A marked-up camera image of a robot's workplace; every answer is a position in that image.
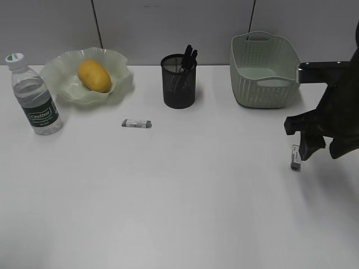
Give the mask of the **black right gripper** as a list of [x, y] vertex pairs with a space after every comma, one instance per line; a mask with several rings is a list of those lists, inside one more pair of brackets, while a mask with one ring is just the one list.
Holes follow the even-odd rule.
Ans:
[[299, 153], [302, 161], [325, 148], [323, 136], [334, 138], [329, 147], [333, 159], [359, 148], [359, 142], [355, 140], [358, 137], [358, 53], [352, 56], [349, 67], [337, 83], [326, 84], [317, 107], [287, 117], [284, 129], [287, 135], [301, 131]]

